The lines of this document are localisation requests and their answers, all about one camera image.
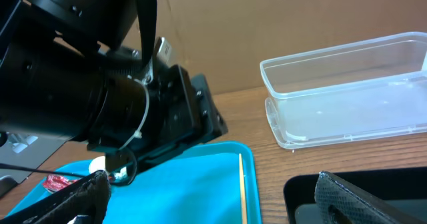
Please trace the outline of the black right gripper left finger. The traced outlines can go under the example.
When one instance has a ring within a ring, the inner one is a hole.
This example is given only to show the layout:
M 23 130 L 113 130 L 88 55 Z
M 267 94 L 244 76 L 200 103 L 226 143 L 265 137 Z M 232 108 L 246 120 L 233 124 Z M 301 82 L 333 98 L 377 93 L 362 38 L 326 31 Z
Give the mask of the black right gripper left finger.
M 111 197 L 104 171 L 96 171 L 66 188 L 1 220 L 1 224 L 68 223 L 79 215 L 85 223 L 102 223 Z

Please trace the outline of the wooden chopstick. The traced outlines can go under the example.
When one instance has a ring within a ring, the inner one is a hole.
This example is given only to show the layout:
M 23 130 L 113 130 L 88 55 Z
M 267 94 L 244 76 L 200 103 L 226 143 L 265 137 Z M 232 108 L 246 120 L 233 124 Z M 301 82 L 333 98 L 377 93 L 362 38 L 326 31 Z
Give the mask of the wooden chopstick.
M 242 211 L 242 224 L 248 224 L 247 205 L 246 205 L 246 187 L 245 175 L 242 154 L 238 155 L 239 159 L 239 177 L 240 177 L 240 197 L 241 197 L 241 211 Z

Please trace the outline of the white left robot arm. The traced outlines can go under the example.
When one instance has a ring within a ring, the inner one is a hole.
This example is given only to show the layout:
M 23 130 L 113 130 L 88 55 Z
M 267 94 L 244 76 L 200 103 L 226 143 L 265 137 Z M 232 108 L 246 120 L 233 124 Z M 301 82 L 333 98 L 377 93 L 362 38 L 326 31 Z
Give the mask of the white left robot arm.
M 226 134 L 156 27 L 157 0 L 1 0 L 1 130 L 84 142 L 110 172 Z

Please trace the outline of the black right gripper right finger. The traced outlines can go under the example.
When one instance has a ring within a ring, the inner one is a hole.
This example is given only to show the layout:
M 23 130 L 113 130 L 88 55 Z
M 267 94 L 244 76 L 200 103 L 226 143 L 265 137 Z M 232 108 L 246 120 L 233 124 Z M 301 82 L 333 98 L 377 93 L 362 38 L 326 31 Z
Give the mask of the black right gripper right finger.
M 314 199 L 323 223 L 426 224 L 327 171 L 319 173 Z

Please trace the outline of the white napkin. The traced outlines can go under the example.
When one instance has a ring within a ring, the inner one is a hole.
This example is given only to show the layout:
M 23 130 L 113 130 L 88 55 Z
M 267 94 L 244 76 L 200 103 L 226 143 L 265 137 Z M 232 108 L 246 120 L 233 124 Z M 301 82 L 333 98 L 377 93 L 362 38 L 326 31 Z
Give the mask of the white napkin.
M 89 164 L 88 170 L 90 173 L 94 173 L 96 171 L 105 171 L 105 156 L 96 157 Z

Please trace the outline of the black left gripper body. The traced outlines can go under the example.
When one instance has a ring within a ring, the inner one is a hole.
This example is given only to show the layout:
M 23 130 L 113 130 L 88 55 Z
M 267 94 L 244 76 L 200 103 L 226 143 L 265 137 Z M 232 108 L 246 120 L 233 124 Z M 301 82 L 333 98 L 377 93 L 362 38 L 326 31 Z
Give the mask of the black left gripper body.
M 110 79 L 87 149 L 106 155 L 109 172 L 142 173 L 227 132 L 205 75 L 174 65 L 149 85 Z

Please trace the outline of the red snack wrapper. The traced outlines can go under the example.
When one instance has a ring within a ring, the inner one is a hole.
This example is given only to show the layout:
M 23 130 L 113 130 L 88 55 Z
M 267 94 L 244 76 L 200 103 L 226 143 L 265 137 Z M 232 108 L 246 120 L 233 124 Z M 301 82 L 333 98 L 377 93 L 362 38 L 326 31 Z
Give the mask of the red snack wrapper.
M 77 179 L 68 179 L 61 175 L 48 175 L 42 186 L 50 193 L 56 193 L 71 184 L 75 183 Z

